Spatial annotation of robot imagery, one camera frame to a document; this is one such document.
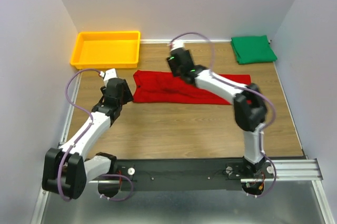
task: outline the wooden table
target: wooden table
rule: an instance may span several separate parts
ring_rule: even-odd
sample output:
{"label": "wooden table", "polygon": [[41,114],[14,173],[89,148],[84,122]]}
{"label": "wooden table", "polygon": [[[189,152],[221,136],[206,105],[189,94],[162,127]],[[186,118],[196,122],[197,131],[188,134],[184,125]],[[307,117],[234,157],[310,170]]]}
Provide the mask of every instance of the wooden table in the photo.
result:
{"label": "wooden table", "polygon": [[[208,44],[188,44],[196,64],[209,65]],[[238,65],[229,43],[215,44],[218,74],[250,74],[252,82],[276,106],[276,122],[265,131],[267,155],[302,156],[302,149],[272,63]],[[138,70],[169,72],[166,44],[142,44],[137,69],[118,69],[134,93],[133,74]],[[91,109],[101,97],[103,81],[97,73],[84,73],[76,103]],[[69,136],[86,121],[87,114],[74,110]],[[113,126],[97,141],[89,157],[97,152],[118,158],[241,157],[243,133],[236,125],[232,106],[192,104],[135,104],[123,107]]]}

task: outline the gray wall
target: gray wall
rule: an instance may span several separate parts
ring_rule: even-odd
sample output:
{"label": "gray wall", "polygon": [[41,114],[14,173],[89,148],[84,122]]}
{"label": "gray wall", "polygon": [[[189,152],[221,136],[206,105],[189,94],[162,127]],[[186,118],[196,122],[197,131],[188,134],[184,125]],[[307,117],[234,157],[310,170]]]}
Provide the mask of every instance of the gray wall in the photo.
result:
{"label": "gray wall", "polygon": [[27,224],[60,140],[76,28],[61,0],[1,0],[0,223]]}
{"label": "gray wall", "polygon": [[130,30],[145,39],[186,31],[211,38],[275,35],[294,0],[62,0],[78,31]]}
{"label": "gray wall", "polygon": [[337,219],[337,1],[295,0],[273,38],[277,70],[303,149],[317,158]]}

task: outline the yellow tray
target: yellow tray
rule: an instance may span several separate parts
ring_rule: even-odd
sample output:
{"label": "yellow tray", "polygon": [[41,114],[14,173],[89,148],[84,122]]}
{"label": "yellow tray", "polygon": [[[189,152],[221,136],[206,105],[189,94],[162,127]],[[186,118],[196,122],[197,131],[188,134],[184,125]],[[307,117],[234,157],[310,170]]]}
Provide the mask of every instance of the yellow tray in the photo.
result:
{"label": "yellow tray", "polygon": [[139,31],[80,32],[70,61],[77,69],[136,68]]}

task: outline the folded red fabric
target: folded red fabric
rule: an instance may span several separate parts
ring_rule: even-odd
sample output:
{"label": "folded red fabric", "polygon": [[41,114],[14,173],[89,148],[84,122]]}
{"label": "folded red fabric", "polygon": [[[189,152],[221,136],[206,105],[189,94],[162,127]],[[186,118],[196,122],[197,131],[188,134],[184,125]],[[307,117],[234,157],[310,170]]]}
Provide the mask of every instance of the folded red fabric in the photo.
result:
{"label": "folded red fabric", "polygon": [[[250,75],[221,74],[232,81],[249,85]],[[217,104],[230,103],[206,90],[186,84],[172,73],[138,70],[133,75],[137,84],[133,95],[135,103],[184,103],[184,104]]]}

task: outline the folded green towel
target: folded green towel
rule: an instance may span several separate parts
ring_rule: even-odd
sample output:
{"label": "folded green towel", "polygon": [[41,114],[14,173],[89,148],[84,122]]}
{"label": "folded green towel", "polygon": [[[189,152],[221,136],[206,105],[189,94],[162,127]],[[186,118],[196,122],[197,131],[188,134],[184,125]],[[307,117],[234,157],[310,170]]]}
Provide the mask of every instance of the folded green towel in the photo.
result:
{"label": "folded green towel", "polygon": [[240,64],[274,62],[276,55],[270,48],[267,36],[232,37],[236,61]]}

